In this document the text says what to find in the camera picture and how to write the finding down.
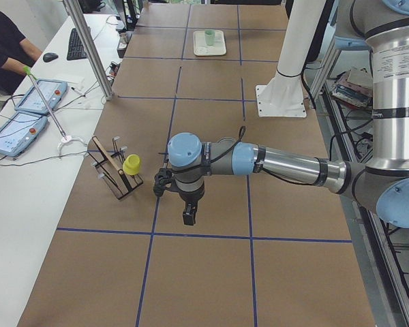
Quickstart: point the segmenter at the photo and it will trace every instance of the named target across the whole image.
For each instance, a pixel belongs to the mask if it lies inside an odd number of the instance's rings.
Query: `black shirt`
[[[20,46],[20,42],[25,38],[18,27],[3,12],[0,12],[0,86],[10,94],[15,92],[24,76],[1,69],[1,66],[9,57],[29,67],[35,63]]]

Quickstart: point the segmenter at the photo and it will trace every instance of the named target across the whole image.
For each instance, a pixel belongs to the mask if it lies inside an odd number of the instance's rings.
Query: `white label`
[[[409,77],[409,45],[374,54],[374,83]]]

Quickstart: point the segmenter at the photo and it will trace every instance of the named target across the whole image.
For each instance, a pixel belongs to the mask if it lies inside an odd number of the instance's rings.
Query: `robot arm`
[[[156,174],[154,191],[180,194],[185,224],[195,224],[204,176],[267,172],[291,183],[327,187],[409,228],[409,0],[341,0],[340,6],[337,33],[364,35],[374,52],[372,159],[364,165],[295,155],[243,143],[243,131],[238,140],[214,143],[178,134],[168,143],[172,167]]]

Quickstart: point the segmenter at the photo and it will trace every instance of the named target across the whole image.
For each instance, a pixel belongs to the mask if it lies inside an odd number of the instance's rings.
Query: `blue joint cap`
[[[254,168],[253,144],[238,143],[233,149],[232,170],[234,175],[250,175]]]
[[[352,39],[350,37],[335,36],[335,48],[338,50],[369,50],[370,47],[362,39]]]
[[[168,142],[168,159],[175,167],[186,167],[201,154],[202,143],[191,133],[180,133]]]
[[[387,223],[409,228],[409,178],[396,182],[383,192],[377,201],[376,212]]]
[[[399,14],[409,15],[409,0],[383,0],[383,3]]]

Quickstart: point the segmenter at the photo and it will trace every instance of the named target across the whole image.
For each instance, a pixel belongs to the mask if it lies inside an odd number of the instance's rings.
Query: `green cup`
[[[206,45],[213,46],[215,41],[215,31],[213,29],[207,29],[204,31],[204,38],[206,40]]]

